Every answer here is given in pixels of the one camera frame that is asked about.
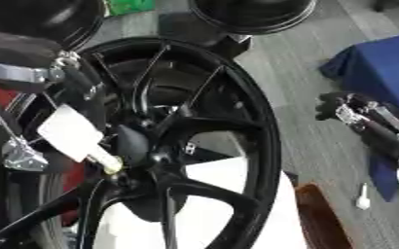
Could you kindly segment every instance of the black wheel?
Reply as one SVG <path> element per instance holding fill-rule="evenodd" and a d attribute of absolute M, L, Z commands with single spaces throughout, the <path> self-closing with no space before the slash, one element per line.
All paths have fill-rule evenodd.
<path fill-rule="evenodd" d="M 83 167 L 84 177 L 65 191 L 69 171 L 38 175 L 0 166 L 0 248 L 92 248 L 104 212 L 118 205 L 162 227 L 163 248 L 175 249 L 194 243 L 180 239 L 192 226 L 176 224 L 197 197 L 225 204 L 231 214 L 209 241 L 190 248 L 250 248 L 272 208 L 280 172 L 276 121 L 251 77 L 214 53 L 158 38 L 114 41 L 82 57 L 106 84 L 101 146 L 127 167 L 109 177 L 90 162 L 75 164 L 71 170 Z M 46 94 L 21 95 L 9 111 L 35 148 L 55 153 L 35 128 L 53 103 L 70 97 L 55 85 Z M 236 173 L 235 190 L 224 183 L 234 176 L 238 159 L 244 172 Z M 215 160 L 234 167 L 213 183 L 193 175 L 192 168 L 202 170 L 204 162 Z M 75 218 L 65 222 L 71 212 Z M 130 228 L 126 236 L 137 238 L 135 231 L 140 229 Z"/>
<path fill-rule="evenodd" d="M 230 33 L 259 35 L 291 28 L 314 11 L 316 0 L 190 0 L 192 11 Z"/>

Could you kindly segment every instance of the black rim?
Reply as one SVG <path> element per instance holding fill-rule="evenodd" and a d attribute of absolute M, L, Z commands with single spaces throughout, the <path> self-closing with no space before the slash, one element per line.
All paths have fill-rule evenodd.
<path fill-rule="evenodd" d="M 307 5 L 298 13 L 289 14 L 284 17 L 259 19 L 255 24 L 233 25 L 216 17 L 206 14 L 198 5 L 197 0 L 190 0 L 192 11 L 201 19 L 229 33 L 241 35 L 262 35 L 279 32 L 291 28 L 306 18 L 314 11 L 317 0 L 308 1 Z"/>
<path fill-rule="evenodd" d="M 17 241 L 22 241 L 23 231 L 30 231 L 37 224 L 73 209 L 79 210 L 75 248 L 91 248 L 99 220 L 107 207 L 122 202 L 134 212 L 137 200 L 151 198 L 158 203 L 155 214 L 162 223 L 166 248 L 175 249 L 174 217 L 187 196 L 220 200 L 234 209 L 229 223 L 207 248 L 249 248 L 269 214 L 280 170 L 275 119 L 268 101 L 252 79 L 239 66 L 216 54 L 165 39 L 115 41 L 86 50 L 83 57 L 97 68 L 107 83 L 108 92 L 117 95 L 106 106 L 110 124 L 107 137 L 120 135 L 111 128 L 113 126 L 131 127 L 146 137 L 149 143 L 146 154 L 140 160 L 124 158 L 130 167 L 116 177 L 105 177 L 99 170 L 91 170 L 87 180 L 77 188 L 9 225 L 0 222 L 0 248 L 16 246 Z M 162 108 L 156 107 L 158 104 L 162 106 L 162 90 L 181 88 L 155 83 L 159 73 L 168 69 L 190 72 L 200 81 L 192 84 L 191 89 L 182 89 L 184 93 L 179 95 L 184 97 L 177 99 L 172 95 L 173 98 L 165 100 L 166 106 L 178 108 L 163 112 Z M 18 101 L 15 109 L 31 109 L 31 101 L 27 98 Z M 211 115 L 210 107 L 204 103 L 219 99 L 230 99 L 230 107 L 225 103 L 214 103 L 215 114 Z M 220 109 L 216 105 L 223 106 L 223 110 L 216 111 Z M 189 139 L 195 134 L 223 130 L 232 131 L 243 140 L 248 155 L 249 171 L 242 194 L 189 179 L 185 174 L 183 149 Z M 111 139 L 106 142 L 108 150 L 119 153 L 122 147 L 119 142 Z M 1 168 L 0 172 L 5 175 L 3 178 L 11 174 Z M 4 188 L 2 184 L 0 178 L 0 189 Z M 6 209 L 7 205 L 0 200 L 0 206 Z"/>

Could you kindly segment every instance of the wheel spoke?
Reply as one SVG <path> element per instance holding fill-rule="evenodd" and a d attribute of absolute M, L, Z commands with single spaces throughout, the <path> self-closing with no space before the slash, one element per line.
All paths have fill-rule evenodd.
<path fill-rule="evenodd" d="M 7 240 L 21 233 L 22 231 L 29 231 L 31 228 L 43 221 L 77 208 L 79 203 L 78 197 L 85 185 L 86 184 L 83 184 L 63 194 L 62 196 L 59 196 L 58 198 L 38 207 L 33 212 L 1 229 L 0 240 Z"/>
<path fill-rule="evenodd" d="M 140 116 L 146 116 L 148 114 L 148 91 L 153 83 L 150 79 L 150 72 L 153 70 L 154 66 L 157 64 L 162 55 L 170 49 L 169 46 L 163 45 L 161 49 L 154 55 L 154 57 L 148 63 L 148 66 L 143 72 L 135 79 L 133 86 L 133 96 L 131 98 L 131 106 L 134 113 Z"/>
<path fill-rule="evenodd" d="M 76 249 L 92 248 L 110 187 L 110 183 L 100 180 L 92 190 L 81 196 Z"/>
<path fill-rule="evenodd" d="M 159 136 L 163 142 L 173 143 L 183 141 L 192 136 L 211 131 L 234 131 L 245 135 L 253 134 L 263 129 L 256 123 L 204 117 L 179 117 L 172 124 L 160 126 Z"/>
<path fill-rule="evenodd" d="M 180 119 L 180 117 L 191 117 L 193 116 L 194 113 L 194 107 L 195 105 L 198 104 L 200 98 L 208 92 L 212 88 L 212 83 L 214 82 L 213 80 L 216 78 L 216 76 L 222 72 L 224 69 L 224 66 L 219 66 L 217 67 L 211 74 L 208 76 L 208 78 L 205 80 L 205 82 L 195 90 L 194 93 L 192 93 L 186 101 L 184 101 L 175 112 L 172 114 L 168 115 L 166 118 L 164 118 L 163 121 L 161 121 L 158 126 L 157 126 L 157 131 L 158 133 L 162 133 L 164 130 L 167 129 L 169 125 L 171 125 L 174 121 L 177 119 Z"/>
<path fill-rule="evenodd" d="M 223 69 L 224 66 L 217 67 L 210 76 L 208 76 L 207 80 L 205 80 L 205 82 L 186 100 L 184 105 L 193 108 L 200 98 L 213 87 L 213 80 L 223 71 Z"/>
<path fill-rule="evenodd" d="M 57 103 L 55 103 L 54 99 L 46 91 L 42 92 L 42 95 L 45 97 L 45 99 L 53 109 L 57 109 Z"/>
<path fill-rule="evenodd" d="M 258 206 L 258 201 L 250 196 L 245 196 L 214 185 L 197 180 L 180 178 L 170 184 L 174 193 L 189 196 L 203 196 L 224 201 L 233 207 L 235 212 L 252 212 Z"/>
<path fill-rule="evenodd" d="M 162 204 L 162 229 L 166 249 L 177 249 L 177 236 L 175 228 L 175 200 L 166 190 L 161 195 Z"/>
<path fill-rule="evenodd" d="M 102 54 L 94 53 L 91 58 L 93 58 L 96 61 L 96 67 L 97 69 L 99 69 L 98 72 L 100 72 L 104 77 L 105 80 L 104 83 L 110 86 L 114 90 L 115 94 L 119 98 L 121 107 L 125 108 L 127 105 L 127 101 L 125 95 L 122 94 L 123 91 L 121 89 L 121 84 L 118 77 L 114 73 L 112 73 L 112 71 L 106 65 Z"/>

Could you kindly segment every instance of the red component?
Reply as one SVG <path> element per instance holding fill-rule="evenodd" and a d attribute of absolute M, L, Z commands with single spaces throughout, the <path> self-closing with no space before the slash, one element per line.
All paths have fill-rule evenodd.
<path fill-rule="evenodd" d="M 0 89 L 0 105 L 6 107 L 17 96 L 14 90 Z"/>
<path fill-rule="evenodd" d="M 72 170 L 63 176 L 63 190 L 65 192 L 77 187 L 85 180 L 85 167 L 82 163 L 74 163 Z M 78 211 L 73 210 L 61 215 L 61 223 L 64 227 L 71 226 L 77 221 Z"/>

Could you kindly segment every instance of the white bolt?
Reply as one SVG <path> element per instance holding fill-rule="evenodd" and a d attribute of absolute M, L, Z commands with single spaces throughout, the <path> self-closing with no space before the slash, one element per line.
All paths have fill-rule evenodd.
<path fill-rule="evenodd" d="M 367 210 L 371 207 L 371 200 L 368 198 L 368 185 L 366 183 L 361 187 L 361 194 L 357 199 L 356 206 L 361 210 Z"/>

